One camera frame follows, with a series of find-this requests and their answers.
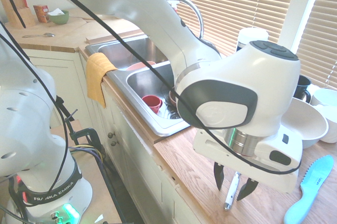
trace white pen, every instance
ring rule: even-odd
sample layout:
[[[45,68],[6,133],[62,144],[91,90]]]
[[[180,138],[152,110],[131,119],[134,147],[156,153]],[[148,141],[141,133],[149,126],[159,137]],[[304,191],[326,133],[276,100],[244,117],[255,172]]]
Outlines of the white pen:
[[[234,178],[232,180],[231,186],[228,190],[225,205],[223,207],[225,209],[225,211],[229,211],[231,209],[233,199],[235,197],[235,193],[236,193],[236,190],[237,190],[237,186],[239,185],[239,179],[240,179],[240,173],[236,172],[235,175],[234,175]]]

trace green bowl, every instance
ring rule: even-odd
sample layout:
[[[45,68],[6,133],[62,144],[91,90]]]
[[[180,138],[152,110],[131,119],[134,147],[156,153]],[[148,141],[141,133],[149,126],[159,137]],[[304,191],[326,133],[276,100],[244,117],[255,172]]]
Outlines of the green bowl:
[[[66,24],[69,20],[69,11],[62,10],[64,15],[49,15],[49,20],[55,24]]]

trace white mug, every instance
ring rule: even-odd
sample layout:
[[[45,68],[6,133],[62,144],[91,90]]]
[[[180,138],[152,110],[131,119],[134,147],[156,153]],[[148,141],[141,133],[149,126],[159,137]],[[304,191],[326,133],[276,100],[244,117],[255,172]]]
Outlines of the white mug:
[[[337,91],[331,89],[318,89],[312,95],[310,105],[316,106],[321,104],[323,106],[337,106]]]
[[[337,107],[317,105],[315,108],[326,118],[329,130],[320,140],[328,143],[337,142]]]

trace cabinet knob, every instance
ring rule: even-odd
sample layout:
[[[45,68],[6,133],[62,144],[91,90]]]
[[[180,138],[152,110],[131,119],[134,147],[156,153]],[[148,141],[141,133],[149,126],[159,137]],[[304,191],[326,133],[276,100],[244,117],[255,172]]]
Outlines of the cabinet knob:
[[[118,141],[112,141],[111,143],[110,143],[110,145],[113,147],[113,146],[116,146],[117,144],[119,144],[119,142]]]
[[[115,135],[116,135],[115,132],[107,134],[108,138],[110,139],[113,138]]]

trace sink faucet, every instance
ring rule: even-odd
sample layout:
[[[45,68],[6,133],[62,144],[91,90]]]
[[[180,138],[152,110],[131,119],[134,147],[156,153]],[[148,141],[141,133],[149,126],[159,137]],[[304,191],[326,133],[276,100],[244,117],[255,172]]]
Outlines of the sink faucet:
[[[199,38],[203,39],[203,37],[204,37],[204,21],[202,20],[202,16],[201,16],[201,13],[200,13],[199,9],[190,0],[175,0],[175,1],[180,1],[180,2],[185,3],[196,13],[196,16],[198,17],[198,20],[199,20],[199,26],[200,26]]]

